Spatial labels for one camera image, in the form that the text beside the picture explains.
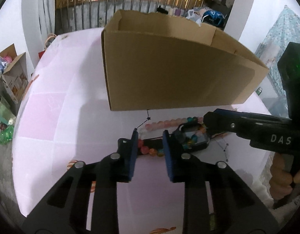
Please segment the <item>right hand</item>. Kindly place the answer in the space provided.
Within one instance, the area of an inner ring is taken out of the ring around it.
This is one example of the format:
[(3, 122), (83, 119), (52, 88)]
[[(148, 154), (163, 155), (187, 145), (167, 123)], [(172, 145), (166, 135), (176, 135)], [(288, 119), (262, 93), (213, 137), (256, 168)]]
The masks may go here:
[(291, 184), (300, 183), (300, 170), (292, 177), (289, 172), (284, 170), (285, 161), (281, 154), (275, 153), (273, 157), (272, 166), (270, 167), (270, 173), (272, 178), (269, 181), (270, 184), (270, 195), (275, 200), (283, 199), (285, 196), (292, 193), (293, 188)]

